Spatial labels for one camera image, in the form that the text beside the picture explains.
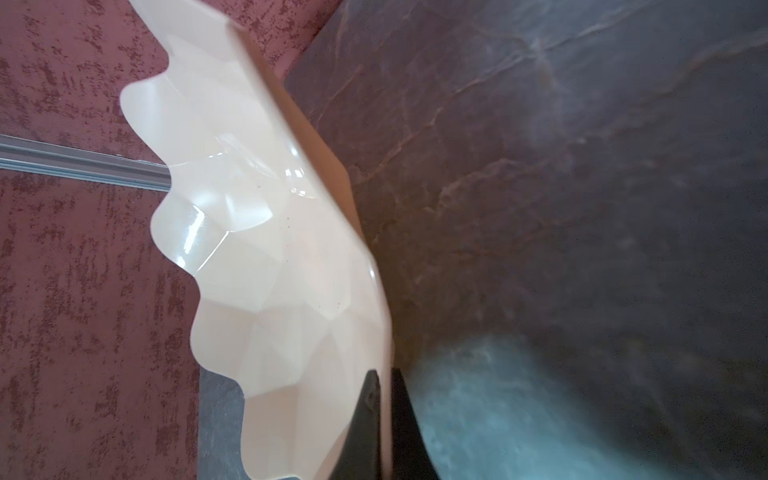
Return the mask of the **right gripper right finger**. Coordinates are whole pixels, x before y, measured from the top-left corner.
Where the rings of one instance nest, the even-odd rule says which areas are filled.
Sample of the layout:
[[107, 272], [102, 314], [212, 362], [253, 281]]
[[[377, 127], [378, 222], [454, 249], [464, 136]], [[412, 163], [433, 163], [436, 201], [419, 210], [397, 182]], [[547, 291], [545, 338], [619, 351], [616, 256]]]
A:
[[402, 372], [392, 369], [392, 478], [439, 480], [425, 447]]

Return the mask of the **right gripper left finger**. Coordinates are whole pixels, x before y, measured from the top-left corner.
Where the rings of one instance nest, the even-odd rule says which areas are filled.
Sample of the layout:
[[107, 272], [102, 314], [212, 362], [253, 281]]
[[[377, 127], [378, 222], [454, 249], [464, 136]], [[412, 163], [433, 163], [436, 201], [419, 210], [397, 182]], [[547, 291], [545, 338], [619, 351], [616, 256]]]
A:
[[375, 370], [364, 378], [346, 439], [330, 480], [381, 480], [381, 387]]

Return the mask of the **left aluminium corner post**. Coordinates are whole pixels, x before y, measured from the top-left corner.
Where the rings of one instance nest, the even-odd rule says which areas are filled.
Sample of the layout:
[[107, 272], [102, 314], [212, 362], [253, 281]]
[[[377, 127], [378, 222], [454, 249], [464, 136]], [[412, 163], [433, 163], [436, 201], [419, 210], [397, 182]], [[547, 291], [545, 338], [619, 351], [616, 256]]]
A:
[[171, 187], [164, 164], [7, 135], [1, 136], [1, 168], [160, 192]]

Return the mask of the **pink faceted plastic bowl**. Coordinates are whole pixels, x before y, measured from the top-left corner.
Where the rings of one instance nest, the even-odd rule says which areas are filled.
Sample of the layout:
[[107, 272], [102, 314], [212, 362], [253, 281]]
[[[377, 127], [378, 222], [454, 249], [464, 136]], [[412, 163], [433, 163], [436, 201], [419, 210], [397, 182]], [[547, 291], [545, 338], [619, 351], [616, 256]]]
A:
[[200, 1], [137, 1], [167, 69], [123, 114], [167, 165], [152, 238], [200, 291], [194, 358], [245, 398], [253, 479], [326, 479], [392, 323], [348, 174], [248, 32]]

